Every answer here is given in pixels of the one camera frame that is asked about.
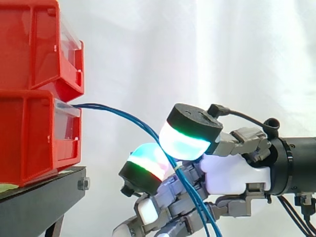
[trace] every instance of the bolt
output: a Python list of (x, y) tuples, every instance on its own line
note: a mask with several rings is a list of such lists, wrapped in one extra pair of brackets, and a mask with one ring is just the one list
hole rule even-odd
[(83, 177), (78, 181), (78, 189), (82, 191), (89, 190), (90, 188), (90, 178)]

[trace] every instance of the black shelf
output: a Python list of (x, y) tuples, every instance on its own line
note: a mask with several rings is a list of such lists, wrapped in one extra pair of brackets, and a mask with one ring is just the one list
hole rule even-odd
[(0, 194), (0, 237), (58, 237), (64, 214), (85, 195), (85, 167)]

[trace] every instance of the white backdrop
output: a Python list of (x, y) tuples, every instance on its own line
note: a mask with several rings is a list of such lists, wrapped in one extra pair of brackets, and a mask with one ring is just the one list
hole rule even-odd
[[(278, 118), (282, 136), (316, 136), (316, 1), (60, 4), (85, 43), (86, 93), (77, 102), (123, 109), (157, 131), (176, 102), (219, 103), (260, 120)], [(226, 131), (250, 125), (235, 117), (221, 121)], [(148, 141), (121, 118), (84, 111), (81, 165), (91, 189), (66, 214), (62, 237), (110, 237), (134, 214), (135, 198), (120, 193), (118, 172), (129, 152)], [(301, 236), (276, 200), (251, 218), (218, 224), (225, 237)]]

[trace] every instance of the green light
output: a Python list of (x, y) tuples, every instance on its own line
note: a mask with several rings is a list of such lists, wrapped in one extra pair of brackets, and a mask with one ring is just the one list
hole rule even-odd
[(173, 129), (167, 122), (161, 129), (159, 141), (167, 154), (180, 160), (199, 158), (211, 144), (202, 139), (188, 137)]
[(157, 143), (145, 143), (139, 146), (127, 161), (143, 167), (160, 180), (163, 180), (169, 169), (168, 159)]

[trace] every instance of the stacked plastic drawer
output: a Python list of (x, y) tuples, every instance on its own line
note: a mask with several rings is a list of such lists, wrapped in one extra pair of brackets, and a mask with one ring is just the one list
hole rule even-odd
[(56, 0), (0, 0), (0, 184), (80, 162), (83, 44)]

